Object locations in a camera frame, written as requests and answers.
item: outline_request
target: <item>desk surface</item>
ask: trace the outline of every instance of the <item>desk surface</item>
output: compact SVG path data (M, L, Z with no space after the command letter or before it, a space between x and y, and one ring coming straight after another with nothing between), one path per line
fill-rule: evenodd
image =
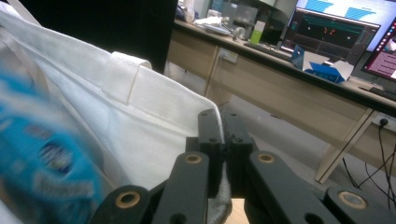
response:
M273 67L286 75L298 78L312 85L320 87L323 90L330 91L334 94L354 101L358 104L368 106L379 112L396 117L396 102L377 96L368 91L361 90L359 88L367 87L369 83L365 83L352 77L347 82L335 84L326 79L300 71L296 69L291 63L280 60L274 56L245 47L245 41L239 39L237 41L233 41L230 36L210 34L205 30L196 28L194 25L183 21L175 21L174 29L197 36L221 48L231 50L239 55L247 57L252 61Z

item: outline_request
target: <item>keyboard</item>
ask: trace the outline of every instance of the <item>keyboard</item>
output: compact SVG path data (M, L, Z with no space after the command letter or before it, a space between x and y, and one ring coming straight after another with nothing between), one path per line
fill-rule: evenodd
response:
M255 44L252 44L252 43L245 43L244 45L246 47L249 47L249 48L252 48L252 49L256 49L256 50L258 50L260 52L263 52L263 53L272 55L274 57L277 57L278 59L282 59L284 61L290 62L291 55L289 55L288 53L280 52L277 49L268 49L266 47L262 47L260 45L255 45Z
M381 90L379 88L376 88L376 87L372 87L368 91L371 92L371 93L374 93L376 95L382 96L384 98L387 98L387 99L389 99L391 101L396 102L396 93L393 93L391 91L383 91L383 90Z

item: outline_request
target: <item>blue plastic package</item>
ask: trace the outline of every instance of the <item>blue plastic package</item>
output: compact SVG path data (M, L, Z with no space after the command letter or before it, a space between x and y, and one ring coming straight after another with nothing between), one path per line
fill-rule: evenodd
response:
M104 199L101 176L54 113L29 82L0 74L0 185L22 220L88 223Z
M310 63L312 69L306 71L308 73L314 74L317 77L323 77L329 81L340 83L345 81L338 70L334 67L330 67L327 65L322 65L319 63Z

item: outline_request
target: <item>office desk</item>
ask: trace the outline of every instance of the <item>office desk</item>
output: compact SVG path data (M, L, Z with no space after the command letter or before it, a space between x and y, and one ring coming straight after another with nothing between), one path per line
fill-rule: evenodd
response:
M396 117L395 102L359 89L366 84L358 80L334 84L243 44L175 21L168 60L202 77L205 97L215 103L220 105L235 94L329 143L318 168L319 182L326 180L348 152L378 164L380 154L371 158L373 155L361 153L370 151L361 141L373 139L370 131L377 129L372 120L378 111ZM237 62L222 59L220 49L238 54ZM395 133L386 135L387 144L394 145Z

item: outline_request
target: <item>power outlet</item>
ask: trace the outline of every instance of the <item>power outlet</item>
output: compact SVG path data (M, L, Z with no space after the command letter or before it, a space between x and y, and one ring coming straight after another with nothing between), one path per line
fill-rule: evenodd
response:
M391 130L393 132L396 133L396 118L391 117L389 115L383 114L383 113L379 113L375 119L373 119L373 123L376 125L380 125L380 120L381 119L387 119L388 120L388 124L384 126L384 128Z
M220 48L219 57L229 61L230 63L236 63L236 61L238 60L237 53L222 48Z

